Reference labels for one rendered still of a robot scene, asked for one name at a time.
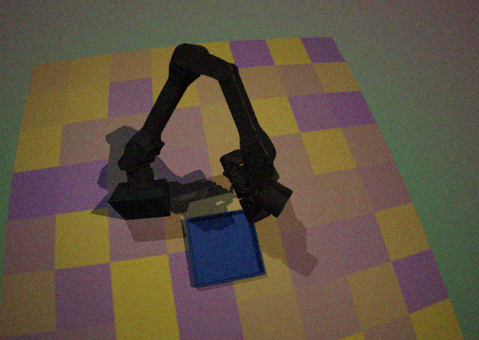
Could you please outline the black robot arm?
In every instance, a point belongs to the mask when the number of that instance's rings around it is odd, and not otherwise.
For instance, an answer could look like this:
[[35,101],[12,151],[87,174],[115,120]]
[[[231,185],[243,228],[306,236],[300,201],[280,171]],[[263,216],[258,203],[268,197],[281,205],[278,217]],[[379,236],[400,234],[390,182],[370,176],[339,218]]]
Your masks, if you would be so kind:
[[127,142],[118,161],[126,171],[129,194],[155,190],[150,164],[160,155],[165,142],[161,134],[189,85],[200,75],[219,81],[239,132],[244,166],[231,161],[222,173],[241,195],[254,194],[257,206],[275,218],[293,191],[281,185],[275,169],[276,149],[257,121],[239,70],[233,63],[208,53],[201,45],[179,44],[171,57],[168,80],[151,109],[144,126]]

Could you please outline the blue tray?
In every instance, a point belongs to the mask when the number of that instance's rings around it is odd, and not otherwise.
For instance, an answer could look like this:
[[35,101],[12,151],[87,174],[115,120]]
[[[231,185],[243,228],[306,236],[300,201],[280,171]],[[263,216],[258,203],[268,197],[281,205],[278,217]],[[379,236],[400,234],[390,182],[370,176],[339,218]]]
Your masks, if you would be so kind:
[[243,211],[185,219],[196,288],[266,274],[255,224]]

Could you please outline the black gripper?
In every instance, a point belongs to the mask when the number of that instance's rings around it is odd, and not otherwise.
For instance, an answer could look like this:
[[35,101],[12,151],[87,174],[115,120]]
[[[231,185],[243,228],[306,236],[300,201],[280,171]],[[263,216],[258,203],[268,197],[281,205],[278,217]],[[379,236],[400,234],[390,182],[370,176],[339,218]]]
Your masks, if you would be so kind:
[[[237,165],[243,164],[240,149],[225,154],[220,158],[220,162],[224,170],[227,168],[231,161],[235,162]],[[239,203],[244,210],[243,212],[246,216],[246,219],[248,220],[248,223],[254,224],[262,219],[267,218],[268,216],[271,216],[271,213],[256,205],[256,203],[254,202],[256,198],[254,198],[253,193],[249,195],[241,195],[236,191],[235,193],[237,194],[238,199],[242,198]]]

